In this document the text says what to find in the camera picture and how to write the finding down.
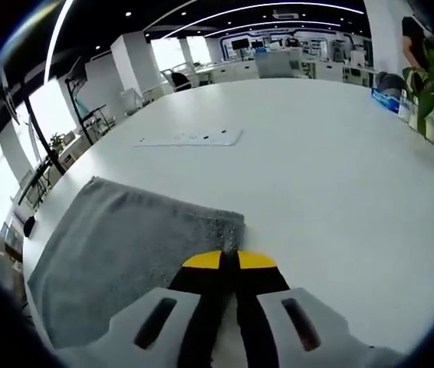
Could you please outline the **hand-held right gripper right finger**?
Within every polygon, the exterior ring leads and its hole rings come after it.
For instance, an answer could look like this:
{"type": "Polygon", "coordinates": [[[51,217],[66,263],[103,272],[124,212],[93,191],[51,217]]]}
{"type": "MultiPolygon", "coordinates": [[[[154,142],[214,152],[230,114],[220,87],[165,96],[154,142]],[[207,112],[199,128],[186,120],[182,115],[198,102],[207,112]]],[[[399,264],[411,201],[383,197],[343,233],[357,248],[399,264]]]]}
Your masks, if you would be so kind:
{"type": "Polygon", "coordinates": [[[361,342],[347,320],[291,288],[267,255],[238,251],[237,320],[250,367],[395,367],[404,355],[361,342]]]}

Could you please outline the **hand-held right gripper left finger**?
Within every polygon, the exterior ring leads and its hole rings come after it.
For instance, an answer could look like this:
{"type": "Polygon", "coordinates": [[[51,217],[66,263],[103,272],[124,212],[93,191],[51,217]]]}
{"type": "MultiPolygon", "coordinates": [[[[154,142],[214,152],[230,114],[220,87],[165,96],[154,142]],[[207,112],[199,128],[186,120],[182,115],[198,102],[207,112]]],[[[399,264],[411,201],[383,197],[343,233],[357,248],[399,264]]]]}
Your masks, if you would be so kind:
{"type": "Polygon", "coordinates": [[[192,256],[168,288],[113,315],[102,337],[56,356],[66,367],[210,367],[234,265],[234,251],[192,256]]]}

